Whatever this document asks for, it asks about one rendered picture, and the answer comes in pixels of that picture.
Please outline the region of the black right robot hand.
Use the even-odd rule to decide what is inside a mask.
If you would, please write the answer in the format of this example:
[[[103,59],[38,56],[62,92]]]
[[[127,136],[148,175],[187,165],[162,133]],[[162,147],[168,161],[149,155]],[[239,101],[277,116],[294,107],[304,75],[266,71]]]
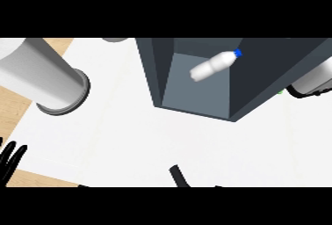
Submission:
[[[174,165],[170,168],[170,173],[171,173],[171,177],[173,177],[173,179],[176,181],[177,187],[189,187],[187,181],[184,179],[184,176],[181,174],[181,171],[180,171],[177,165]]]

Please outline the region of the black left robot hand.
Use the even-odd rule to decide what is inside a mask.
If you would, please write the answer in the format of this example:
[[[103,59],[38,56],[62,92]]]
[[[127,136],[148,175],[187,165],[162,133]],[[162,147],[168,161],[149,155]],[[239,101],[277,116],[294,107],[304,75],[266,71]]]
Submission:
[[[0,152],[0,187],[6,187],[16,171],[16,166],[27,153],[27,145],[16,149],[16,142],[10,141]]]

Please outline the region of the dark grey cabinet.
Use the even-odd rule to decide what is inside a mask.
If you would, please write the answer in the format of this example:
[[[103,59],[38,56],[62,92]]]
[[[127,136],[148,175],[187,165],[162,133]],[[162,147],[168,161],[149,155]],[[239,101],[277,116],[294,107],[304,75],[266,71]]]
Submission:
[[[230,117],[230,70],[195,82],[189,71],[242,38],[137,38],[153,106],[226,120]]]

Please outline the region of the white water bottle blue cap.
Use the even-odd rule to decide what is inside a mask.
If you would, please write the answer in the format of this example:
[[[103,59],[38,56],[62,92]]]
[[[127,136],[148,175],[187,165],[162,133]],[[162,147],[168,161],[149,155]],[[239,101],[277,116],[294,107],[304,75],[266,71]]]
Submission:
[[[190,78],[193,79],[193,81],[202,81],[215,73],[227,69],[236,62],[239,57],[242,57],[242,52],[238,48],[232,51],[224,51],[215,56],[212,56],[189,71]]]

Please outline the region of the dark grey cabinet door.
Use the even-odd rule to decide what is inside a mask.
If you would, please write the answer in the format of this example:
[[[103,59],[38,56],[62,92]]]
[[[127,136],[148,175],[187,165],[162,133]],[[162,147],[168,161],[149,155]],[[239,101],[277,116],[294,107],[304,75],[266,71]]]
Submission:
[[[230,66],[230,117],[238,121],[332,56],[332,38],[243,38]]]

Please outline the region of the large white grey-rimmed cylinder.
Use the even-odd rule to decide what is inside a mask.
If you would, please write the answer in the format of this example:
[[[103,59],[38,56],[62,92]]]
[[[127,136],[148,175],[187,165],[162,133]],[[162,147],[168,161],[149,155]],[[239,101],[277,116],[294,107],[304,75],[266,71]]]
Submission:
[[[71,113],[90,94],[91,82],[41,38],[0,38],[0,85],[53,116]]]

